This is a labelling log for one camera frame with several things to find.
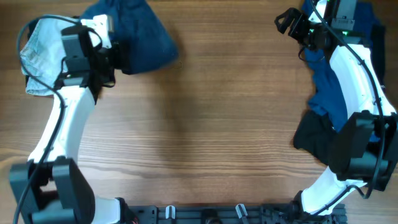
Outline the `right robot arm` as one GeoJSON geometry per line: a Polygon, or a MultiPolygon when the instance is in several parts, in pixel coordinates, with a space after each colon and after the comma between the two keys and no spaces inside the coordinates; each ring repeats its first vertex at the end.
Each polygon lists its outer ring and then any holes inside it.
{"type": "Polygon", "coordinates": [[[351,192],[384,191],[397,165],[397,111],[382,86],[384,44],[370,6],[357,1],[305,1],[275,18],[295,39],[314,72],[316,93],[294,136],[294,146],[326,165],[288,209],[290,220],[329,217],[351,192]]]}

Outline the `navy blue shorts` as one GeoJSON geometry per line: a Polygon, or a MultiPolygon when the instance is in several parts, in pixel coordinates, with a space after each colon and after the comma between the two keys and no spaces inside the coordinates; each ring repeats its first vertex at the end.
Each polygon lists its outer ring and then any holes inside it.
{"type": "Polygon", "coordinates": [[[129,46],[131,74],[151,72],[178,59],[178,48],[145,0],[101,0],[88,7],[81,19],[106,14],[113,18],[111,40],[129,46]]]}

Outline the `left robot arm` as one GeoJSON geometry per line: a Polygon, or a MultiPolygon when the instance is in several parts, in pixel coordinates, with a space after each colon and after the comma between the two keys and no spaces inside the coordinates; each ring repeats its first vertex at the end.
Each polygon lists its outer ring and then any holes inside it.
{"type": "Polygon", "coordinates": [[[81,137],[102,88],[114,85],[118,45],[106,24],[66,27],[60,48],[47,47],[56,64],[47,85],[53,108],[38,145],[11,167],[17,223],[137,223],[122,198],[96,196],[77,164],[81,137]]]}

